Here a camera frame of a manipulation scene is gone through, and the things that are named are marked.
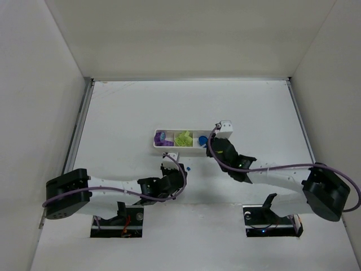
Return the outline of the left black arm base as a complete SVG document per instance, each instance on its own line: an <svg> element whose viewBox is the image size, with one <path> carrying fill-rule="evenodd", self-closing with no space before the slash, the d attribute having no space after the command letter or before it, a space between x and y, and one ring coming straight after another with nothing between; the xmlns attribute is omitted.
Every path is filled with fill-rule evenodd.
<svg viewBox="0 0 361 271"><path fill-rule="evenodd" d="M144 207L118 203L117 215L110 219L94 218L90 238L141 238L143 235Z"/></svg>

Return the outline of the purple round lego piece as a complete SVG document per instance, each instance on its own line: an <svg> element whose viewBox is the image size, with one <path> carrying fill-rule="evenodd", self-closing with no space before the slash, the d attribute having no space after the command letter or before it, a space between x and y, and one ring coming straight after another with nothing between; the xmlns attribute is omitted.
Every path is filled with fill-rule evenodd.
<svg viewBox="0 0 361 271"><path fill-rule="evenodd" d="M155 133L153 138L155 146L164 146L166 145L166 133L164 131L158 131Z"/></svg>

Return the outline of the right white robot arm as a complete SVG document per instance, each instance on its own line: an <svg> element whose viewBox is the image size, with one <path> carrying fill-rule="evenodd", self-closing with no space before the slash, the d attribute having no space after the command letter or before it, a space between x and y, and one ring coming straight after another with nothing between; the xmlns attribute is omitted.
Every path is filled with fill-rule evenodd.
<svg viewBox="0 0 361 271"><path fill-rule="evenodd" d="M324 164L279 169L274 164L239 154L228 139L216 137L210 139L206 154L215 158L221 170L237 182L290 190L285 195L269 194L262 205L278 217L314 213L327 221L337 222L350 194L348 185Z"/></svg>

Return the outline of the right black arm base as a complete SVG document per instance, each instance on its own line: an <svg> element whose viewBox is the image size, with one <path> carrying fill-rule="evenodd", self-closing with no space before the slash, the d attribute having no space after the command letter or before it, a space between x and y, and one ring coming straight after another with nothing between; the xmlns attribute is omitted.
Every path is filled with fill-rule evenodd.
<svg viewBox="0 0 361 271"><path fill-rule="evenodd" d="M270 194L262 205L243 205L245 233L247 237L297 237L303 234L299 215L279 217L270 210L277 194Z"/></svg>

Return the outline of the lime lego plate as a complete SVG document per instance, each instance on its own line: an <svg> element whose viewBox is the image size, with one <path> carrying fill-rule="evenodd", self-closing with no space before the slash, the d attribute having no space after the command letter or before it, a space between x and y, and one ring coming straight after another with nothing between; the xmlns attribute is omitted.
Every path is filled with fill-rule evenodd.
<svg viewBox="0 0 361 271"><path fill-rule="evenodd" d="M184 142L186 147L193 146L193 137L189 131L186 130L181 134L181 140Z"/></svg>

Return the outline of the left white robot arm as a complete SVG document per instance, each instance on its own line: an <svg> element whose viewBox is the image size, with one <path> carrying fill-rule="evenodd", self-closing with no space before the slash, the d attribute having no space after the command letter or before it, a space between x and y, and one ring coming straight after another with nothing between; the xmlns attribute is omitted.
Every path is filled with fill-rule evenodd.
<svg viewBox="0 0 361 271"><path fill-rule="evenodd" d="M174 200L187 184L183 164L161 167L162 177L114 181L89 176L80 168L49 180L43 207L48 220L59 220L75 213L109 220L124 206L148 206Z"/></svg>

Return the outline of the blue arch lego piece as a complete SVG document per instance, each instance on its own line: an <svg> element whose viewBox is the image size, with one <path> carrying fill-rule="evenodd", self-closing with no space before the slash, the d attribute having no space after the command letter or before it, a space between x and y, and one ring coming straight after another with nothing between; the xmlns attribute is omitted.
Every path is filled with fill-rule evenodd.
<svg viewBox="0 0 361 271"><path fill-rule="evenodd" d="M207 142L208 142L208 138L206 136L204 135L199 136L198 143L201 147L206 147Z"/></svg>

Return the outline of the lime green lego brick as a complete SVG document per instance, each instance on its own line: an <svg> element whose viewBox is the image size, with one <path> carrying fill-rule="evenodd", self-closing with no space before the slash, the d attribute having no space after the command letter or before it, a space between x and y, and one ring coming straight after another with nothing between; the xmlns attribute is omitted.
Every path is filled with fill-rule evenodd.
<svg viewBox="0 0 361 271"><path fill-rule="evenodd" d="M182 135L178 135L177 137L175 137L174 142L175 142L175 145L178 147L186 147L187 146L187 142L184 139L184 136L182 136Z"/></svg>

